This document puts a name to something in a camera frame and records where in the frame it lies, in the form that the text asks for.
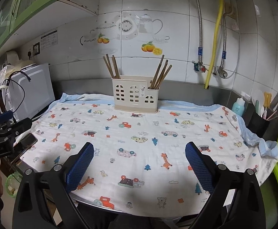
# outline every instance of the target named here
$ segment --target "wooden chopstick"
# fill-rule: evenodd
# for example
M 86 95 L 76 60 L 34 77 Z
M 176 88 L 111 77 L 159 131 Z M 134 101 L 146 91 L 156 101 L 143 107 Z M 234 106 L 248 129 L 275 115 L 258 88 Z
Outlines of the wooden chopstick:
M 159 63 L 159 65 L 158 65 L 158 68 L 157 68 L 156 73 L 155 73 L 155 75 L 154 75 L 154 78 L 153 78 L 153 81 L 152 81 L 152 83 L 151 83 L 150 89 L 154 89 L 154 85 L 155 85 L 155 82 L 156 82 L 156 80 L 157 80 L 158 73 L 159 73 L 159 71 L 160 71 L 163 58 L 164 58 L 164 55 L 162 55 L 162 57 L 161 57 L 160 63 Z
M 109 73 L 110 73 L 110 76 L 112 77 L 112 78 L 114 78 L 114 73 L 112 72 L 112 69 L 111 69 L 111 67 L 109 67 L 109 65 L 108 65 L 108 63 L 107 63 L 107 61 L 106 61 L 106 58 L 103 56 L 103 59 L 104 59 L 104 62 L 105 62 L 105 64 L 106 64 L 106 67 L 107 67 L 107 69 L 108 69 L 108 71 L 109 71 Z
M 160 75 L 159 75 L 159 77 L 158 77 L 158 79 L 157 79 L 157 81 L 156 81 L 154 87 L 157 87 L 157 85 L 158 85 L 159 82 L 161 81 L 161 78 L 162 78 L 162 76 L 163 76 L 163 74 L 164 74 L 164 72 L 165 72 L 165 70 L 166 70 L 166 66 L 167 66 L 167 65 L 168 65 L 168 60 L 166 60 L 166 62 L 165 62 L 165 64 L 164 64 L 164 67 L 163 67 L 163 69 L 162 69 L 162 71 L 161 71 L 161 73 L 160 73 Z
M 106 58 L 107 58 L 107 61 L 108 61 L 108 65 L 109 65 L 109 67 L 110 67 L 110 69 L 112 71 L 112 64 L 110 63 L 108 54 L 106 54 Z
M 117 62 L 116 62 L 116 58 L 115 58 L 114 55 L 112 56 L 112 64 L 114 65 L 114 69 L 115 69 L 115 73 L 116 73 L 116 78 L 117 79 L 121 79 L 120 78 L 120 74 L 119 74 L 119 70 L 118 70 L 118 66 L 117 66 Z
M 159 83 L 157 84 L 155 89 L 159 89 L 160 84 L 162 83 L 162 81 L 166 78 L 166 75 L 169 73 L 170 69 L 172 68 L 172 65 L 170 64 L 169 68 L 166 70 L 165 74 L 162 76 L 161 80 L 159 81 Z

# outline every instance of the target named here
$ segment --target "duck print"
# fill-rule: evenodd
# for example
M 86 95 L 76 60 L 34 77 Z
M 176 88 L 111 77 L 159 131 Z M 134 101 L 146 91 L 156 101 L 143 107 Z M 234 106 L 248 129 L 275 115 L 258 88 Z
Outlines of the duck print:
M 100 172 L 101 172 L 101 176 L 102 176 L 102 177 L 108 176 L 108 175 L 105 173 L 105 171 L 101 170 Z

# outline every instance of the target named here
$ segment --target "blue gripper pad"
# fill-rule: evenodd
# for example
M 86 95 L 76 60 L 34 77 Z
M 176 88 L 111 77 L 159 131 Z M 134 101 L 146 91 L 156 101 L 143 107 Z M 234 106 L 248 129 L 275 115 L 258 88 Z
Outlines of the blue gripper pad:
M 78 184 L 82 180 L 83 175 L 85 174 L 91 160 L 94 157 L 94 146 L 91 143 L 86 142 L 80 152 L 74 156 L 77 157 L 77 160 L 66 175 L 65 189 L 67 193 L 76 190 Z
M 204 157 L 209 157 L 209 156 L 201 154 L 193 142 L 189 142 L 186 145 L 185 153 L 186 153 L 186 158 L 189 164 L 191 165 L 202 188 L 205 191 L 208 191 L 210 194 L 212 194 L 214 190 L 212 184 L 212 174 L 210 173 L 210 171 L 208 170 L 208 168 L 204 163 L 204 160 L 202 159 Z

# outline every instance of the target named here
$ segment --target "dark pants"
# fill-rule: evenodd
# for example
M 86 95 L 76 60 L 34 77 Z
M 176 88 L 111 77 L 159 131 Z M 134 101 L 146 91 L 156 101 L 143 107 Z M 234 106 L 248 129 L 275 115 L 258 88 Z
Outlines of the dark pants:
M 149 217 L 110 213 L 79 203 L 78 210 L 91 229 L 153 229 Z

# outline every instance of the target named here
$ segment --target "plastic bottle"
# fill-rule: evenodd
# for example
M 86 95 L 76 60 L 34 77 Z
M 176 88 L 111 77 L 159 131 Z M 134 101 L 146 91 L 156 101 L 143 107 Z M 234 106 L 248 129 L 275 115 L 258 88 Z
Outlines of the plastic bottle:
M 243 100 L 243 98 L 238 98 L 236 102 L 233 104 L 233 108 L 231 110 L 235 112 L 237 115 L 242 116 L 245 110 L 244 104 L 245 101 Z

